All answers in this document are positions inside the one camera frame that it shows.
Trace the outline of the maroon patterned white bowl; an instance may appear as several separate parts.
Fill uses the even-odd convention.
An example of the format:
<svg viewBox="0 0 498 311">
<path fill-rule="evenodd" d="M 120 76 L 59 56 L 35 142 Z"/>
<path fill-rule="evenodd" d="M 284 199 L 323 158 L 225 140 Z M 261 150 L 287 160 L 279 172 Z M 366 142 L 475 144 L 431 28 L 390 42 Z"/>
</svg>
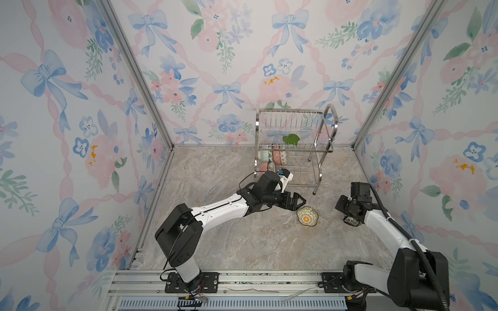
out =
<svg viewBox="0 0 498 311">
<path fill-rule="evenodd" d="M 275 164 L 275 162 L 272 162 L 272 161 L 268 162 L 268 165 L 267 165 L 267 170 L 268 170 L 268 171 L 271 171 L 271 172 L 276 172 L 276 171 L 277 171 L 277 169 L 276 169 L 276 164 Z"/>
</svg>

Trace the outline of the green leaf-shaped dish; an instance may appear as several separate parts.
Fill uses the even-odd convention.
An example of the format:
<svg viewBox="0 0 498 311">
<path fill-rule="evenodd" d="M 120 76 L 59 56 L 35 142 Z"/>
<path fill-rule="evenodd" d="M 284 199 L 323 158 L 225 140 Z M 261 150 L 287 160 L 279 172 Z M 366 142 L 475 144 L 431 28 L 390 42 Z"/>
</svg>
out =
<svg viewBox="0 0 498 311">
<path fill-rule="evenodd" d="M 286 145 L 298 146 L 300 137 L 295 133 L 290 133 L 289 135 L 283 136 L 282 140 Z"/>
</svg>

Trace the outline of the dark floral bowl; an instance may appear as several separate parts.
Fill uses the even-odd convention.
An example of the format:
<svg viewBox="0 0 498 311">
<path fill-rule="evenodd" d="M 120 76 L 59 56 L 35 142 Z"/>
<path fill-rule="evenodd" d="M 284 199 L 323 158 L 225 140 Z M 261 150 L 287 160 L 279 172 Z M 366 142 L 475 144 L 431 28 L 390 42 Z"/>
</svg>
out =
<svg viewBox="0 0 498 311">
<path fill-rule="evenodd" d="M 347 225 L 349 225 L 349 226 L 351 226 L 351 227 L 355 227 L 355 228 L 357 228 L 357 227 L 359 227 L 360 225 L 362 225 L 362 224 L 363 224 L 361 221 L 359 221 L 358 219 L 355 219 L 355 218 L 354 218 L 354 217 L 352 217 L 352 216 L 345 216 L 345 217 L 342 219 L 342 221 L 343 221 L 345 224 L 347 224 Z"/>
</svg>

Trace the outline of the orange flower-shaped dish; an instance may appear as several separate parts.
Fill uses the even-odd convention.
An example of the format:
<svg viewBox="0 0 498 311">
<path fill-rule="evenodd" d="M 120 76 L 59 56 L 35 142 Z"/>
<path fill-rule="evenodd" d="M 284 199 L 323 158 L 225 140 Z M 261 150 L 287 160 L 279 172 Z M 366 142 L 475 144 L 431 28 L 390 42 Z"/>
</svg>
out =
<svg viewBox="0 0 498 311">
<path fill-rule="evenodd" d="M 310 206 L 300 208 L 296 215 L 299 223 L 307 227 L 315 227 L 319 220 L 319 214 Z"/>
</svg>

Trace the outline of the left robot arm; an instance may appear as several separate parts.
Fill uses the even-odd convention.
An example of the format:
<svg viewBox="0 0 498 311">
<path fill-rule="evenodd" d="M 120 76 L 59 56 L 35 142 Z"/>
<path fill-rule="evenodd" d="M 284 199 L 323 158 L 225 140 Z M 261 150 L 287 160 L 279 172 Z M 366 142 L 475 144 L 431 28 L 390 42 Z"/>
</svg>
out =
<svg viewBox="0 0 498 311">
<path fill-rule="evenodd" d="M 167 264 L 180 278 L 180 286 L 189 294 L 197 294 L 202 288 L 203 272 L 194 254 L 200 238 L 210 229 L 229 220 L 244 218 L 279 207 L 286 211 L 298 211 L 306 199 L 298 193 L 286 190 L 293 174 L 287 169 L 266 171 L 256 182 L 242 187 L 226 199 L 200 207 L 176 206 L 154 238 L 167 259 Z"/>
</svg>

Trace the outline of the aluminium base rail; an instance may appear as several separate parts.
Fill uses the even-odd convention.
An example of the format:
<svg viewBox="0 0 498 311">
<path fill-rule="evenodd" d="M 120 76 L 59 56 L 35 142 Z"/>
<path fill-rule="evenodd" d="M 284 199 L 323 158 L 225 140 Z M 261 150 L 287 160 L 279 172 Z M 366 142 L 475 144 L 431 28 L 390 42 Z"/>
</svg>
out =
<svg viewBox="0 0 498 311">
<path fill-rule="evenodd" d="M 101 310 L 399 310 L 378 292 L 357 294 L 319 286 L 320 270 L 221 270 L 217 291 L 194 298 L 179 291 L 159 270 L 117 272 Z"/>
</svg>

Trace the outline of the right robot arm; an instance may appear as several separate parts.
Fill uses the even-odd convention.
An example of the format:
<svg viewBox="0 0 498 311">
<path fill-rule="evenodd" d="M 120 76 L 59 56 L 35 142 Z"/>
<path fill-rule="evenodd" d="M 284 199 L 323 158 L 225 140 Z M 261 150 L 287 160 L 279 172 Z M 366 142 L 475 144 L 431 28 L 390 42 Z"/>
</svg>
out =
<svg viewBox="0 0 498 311">
<path fill-rule="evenodd" d="M 351 183 L 350 195 L 341 196 L 335 208 L 344 215 L 344 223 L 365 225 L 394 256 L 388 270 L 349 260 L 340 287 L 349 292 L 374 290 L 410 310 L 449 310 L 448 260 L 441 252 L 428 250 L 399 225 L 371 184 Z"/>
</svg>

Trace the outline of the pale green grid bowl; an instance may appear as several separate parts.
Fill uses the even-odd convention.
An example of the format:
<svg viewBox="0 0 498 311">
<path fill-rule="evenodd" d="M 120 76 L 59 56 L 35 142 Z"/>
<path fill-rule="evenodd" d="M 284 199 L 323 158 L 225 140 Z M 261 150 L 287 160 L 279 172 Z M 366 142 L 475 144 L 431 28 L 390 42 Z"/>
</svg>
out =
<svg viewBox="0 0 498 311">
<path fill-rule="evenodd" d="M 269 150 L 260 150 L 259 151 L 259 160 L 261 162 L 268 162 L 270 159 L 271 151 Z"/>
</svg>

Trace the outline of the stainless steel dish rack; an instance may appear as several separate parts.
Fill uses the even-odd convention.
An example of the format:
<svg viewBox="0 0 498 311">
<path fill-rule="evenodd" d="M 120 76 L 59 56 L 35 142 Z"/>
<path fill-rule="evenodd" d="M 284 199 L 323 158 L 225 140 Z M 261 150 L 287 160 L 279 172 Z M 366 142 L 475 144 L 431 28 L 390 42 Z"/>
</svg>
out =
<svg viewBox="0 0 498 311">
<path fill-rule="evenodd" d="M 294 174 L 290 187 L 310 188 L 315 195 L 322 184 L 323 165 L 327 155 L 334 151 L 338 133 L 338 115 L 332 104 L 324 110 L 258 109 L 255 115 L 254 180 L 261 173 L 258 168 L 260 150 L 287 152 L 288 165 L 277 165 L 277 171 L 286 168 Z M 286 145 L 283 136 L 295 133 L 300 137 L 298 146 Z"/>
</svg>

